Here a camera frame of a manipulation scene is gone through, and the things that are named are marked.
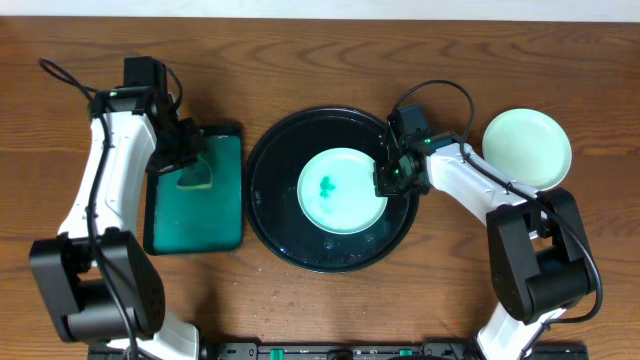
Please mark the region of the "green scrub sponge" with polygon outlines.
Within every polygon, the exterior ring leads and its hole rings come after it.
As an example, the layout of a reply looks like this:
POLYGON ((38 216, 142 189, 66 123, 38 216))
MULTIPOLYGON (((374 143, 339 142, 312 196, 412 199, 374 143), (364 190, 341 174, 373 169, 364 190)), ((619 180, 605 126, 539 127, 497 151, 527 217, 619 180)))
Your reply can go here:
POLYGON ((206 190, 213 184, 212 168, 203 156, 182 169, 177 181, 177 188, 181 190, 206 190))

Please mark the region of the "mint plate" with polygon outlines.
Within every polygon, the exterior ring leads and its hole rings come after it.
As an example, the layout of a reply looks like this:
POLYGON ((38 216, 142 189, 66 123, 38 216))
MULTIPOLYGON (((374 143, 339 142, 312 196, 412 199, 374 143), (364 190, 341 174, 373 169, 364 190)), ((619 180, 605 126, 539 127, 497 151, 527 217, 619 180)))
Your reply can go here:
POLYGON ((387 199, 376 195, 373 172, 374 160, 359 150, 342 147, 316 154, 298 177, 302 213, 332 234, 368 229, 387 207, 387 199))
POLYGON ((496 169, 541 190, 564 180, 573 156, 564 129, 550 116, 528 108, 496 116, 484 132, 482 152, 496 169))

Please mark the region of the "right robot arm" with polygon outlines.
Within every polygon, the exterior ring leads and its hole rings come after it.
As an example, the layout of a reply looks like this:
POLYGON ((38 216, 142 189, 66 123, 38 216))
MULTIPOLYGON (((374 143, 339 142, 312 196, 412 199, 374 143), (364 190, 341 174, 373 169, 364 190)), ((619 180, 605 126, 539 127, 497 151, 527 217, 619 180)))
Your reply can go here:
POLYGON ((498 305, 479 331, 472 355, 526 359, 542 333, 567 322, 584 296, 602 294, 574 197, 508 178, 452 132, 436 133, 419 106, 395 107, 387 117, 376 162, 379 197, 446 193, 486 227, 492 286, 498 305))

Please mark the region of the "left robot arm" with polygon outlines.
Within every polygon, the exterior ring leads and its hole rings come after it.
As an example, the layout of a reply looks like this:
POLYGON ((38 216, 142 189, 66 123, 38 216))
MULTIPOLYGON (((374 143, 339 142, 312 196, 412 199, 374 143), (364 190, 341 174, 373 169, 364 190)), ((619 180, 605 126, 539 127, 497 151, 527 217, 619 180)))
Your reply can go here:
POLYGON ((199 329, 172 314, 162 280, 136 239, 146 175, 195 165, 202 131, 180 119, 178 78, 161 61, 129 57, 123 83, 82 84, 53 61, 40 67, 87 99, 89 156, 73 206, 55 237, 37 240, 29 265, 58 337, 85 343, 106 358, 204 359, 199 329))

